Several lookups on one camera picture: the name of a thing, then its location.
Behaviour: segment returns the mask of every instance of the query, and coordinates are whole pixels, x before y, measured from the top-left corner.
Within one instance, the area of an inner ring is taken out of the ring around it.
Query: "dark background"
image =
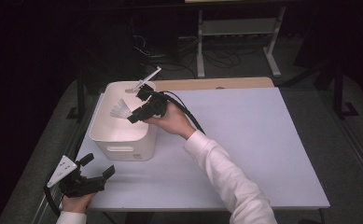
[[[81,15],[66,7],[62,1],[0,1],[0,215],[52,111],[78,75],[91,94],[110,81],[138,79],[144,59],[132,50],[135,30],[169,53],[176,52],[178,35],[197,32],[193,10]],[[134,27],[132,16],[138,19]],[[163,26],[167,32],[160,31]],[[306,37],[299,65],[309,68],[335,55],[363,89],[363,1],[289,7],[281,35],[295,34]]]

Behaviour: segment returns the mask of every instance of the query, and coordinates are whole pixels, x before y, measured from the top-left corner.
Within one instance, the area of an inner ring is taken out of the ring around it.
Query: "human hand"
[[[63,211],[73,213],[85,213],[86,208],[91,203],[91,199],[96,193],[87,194],[82,197],[69,198],[63,197]]]
[[[166,114],[162,118],[150,118],[143,120],[145,123],[155,124],[167,133],[178,134],[185,139],[196,131],[185,114],[173,103],[167,103]]]

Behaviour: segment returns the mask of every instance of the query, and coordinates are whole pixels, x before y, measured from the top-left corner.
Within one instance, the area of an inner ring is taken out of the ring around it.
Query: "human arm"
[[[232,212],[231,223],[276,223],[269,201],[257,184],[245,176],[223,147],[196,131],[175,105],[168,103],[163,118],[151,118],[145,122],[156,124],[168,133],[187,139],[184,149],[206,173],[222,201]]]
[[[57,220],[57,224],[82,224],[86,223],[85,211],[96,193],[82,197],[63,197],[63,210]]]

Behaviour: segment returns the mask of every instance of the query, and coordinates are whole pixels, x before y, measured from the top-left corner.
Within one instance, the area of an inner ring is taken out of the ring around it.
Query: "white long-sleeve shirt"
[[[205,171],[211,184],[231,212],[230,223],[275,224],[273,210],[258,185],[230,159],[216,141],[196,131],[184,149]],[[62,212],[57,224],[82,224],[86,215]]]

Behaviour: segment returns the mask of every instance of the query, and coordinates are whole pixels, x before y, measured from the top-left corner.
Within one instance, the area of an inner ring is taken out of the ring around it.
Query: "person's left hand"
[[[64,195],[63,197],[63,211],[73,213],[85,213],[86,208],[91,203],[91,199],[96,193],[87,194],[82,197],[68,198]]]

